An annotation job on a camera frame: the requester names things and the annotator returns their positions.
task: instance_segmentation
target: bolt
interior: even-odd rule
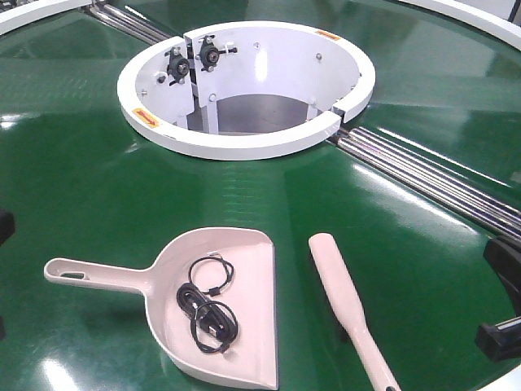
[[[177,69],[176,69],[177,73],[180,74],[180,75],[187,75],[188,72],[190,71],[190,68],[188,67],[187,64],[185,63],[181,63],[177,66]]]
[[[209,63],[216,63],[219,61],[219,52],[218,51],[210,51],[206,56],[206,59]]]

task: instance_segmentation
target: pink dustpan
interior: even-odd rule
[[[239,322],[239,334],[223,354],[197,348],[189,319],[176,301],[191,263],[213,254],[234,266],[233,282],[215,297],[233,309]],[[242,389],[278,388],[274,246],[260,231],[209,227],[186,232],[144,270],[55,258],[45,265],[44,275],[53,283],[142,294],[152,335],[190,376]],[[218,262],[208,263],[197,273],[197,284],[216,286],[222,275]]]

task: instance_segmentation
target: green conveyor belt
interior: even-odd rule
[[[346,37],[377,70],[370,106],[350,125],[399,138],[520,208],[521,54],[414,7],[337,3],[128,2],[173,33],[263,19]],[[201,226],[256,228],[274,242],[281,391],[371,389],[309,260],[319,231],[337,239],[403,390],[470,391],[519,364],[492,364],[474,345],[480,323],[513,316],[482,258],[491,232],[328,143],[218,162],[147,141],[116,96],[119,72],[145,47],[80,11],[0,37],[0,207],[17,222],[0,248],[0,389],[51,391],[46,360],[80,391],[223,389],[170,362],[141,297],[42,274],[52,257],[145,268]]]

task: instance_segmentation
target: black bracket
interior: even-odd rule
[[[215,38],[215,35],[207,35],[203,38],[203,45],[201,46],[198,58],[201,63],[203,63],[202,71],[212,72],[217,66],[221,55],[238,52],[236,47],[226,48],[222,51],[218,50],[213,43],[213,38]]]
[[[481,324],[475,343],[493,362],[521,357],[521,243],[498,236],[487,242],[483,256],[503,283],[517,318]]]
[[[182,84],[185,81],[185,77],[190,73],[190,63],[188,59],[184,58],[178,47],[173,47],[170,51],[165,54],[169,55],[169,65],[166,67],[166,73],[173,77],[173,81],[170,85],[173,86],[176,83]],[[164,79],[158,79],[159,83],[163,83]]]

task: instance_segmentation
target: sticker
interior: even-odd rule
[[[341,38],[338,35],[334,35],[333,33],[330,33],[329,31],[324,31],[324,30],[317,30],[315,33],[320,34],[323,37],[332,39],[333,41],[338,41]]]
[[[156,128],[160,125],[160,122],[154,116],[142,108],[135,108],[132,112],[150,128]]]

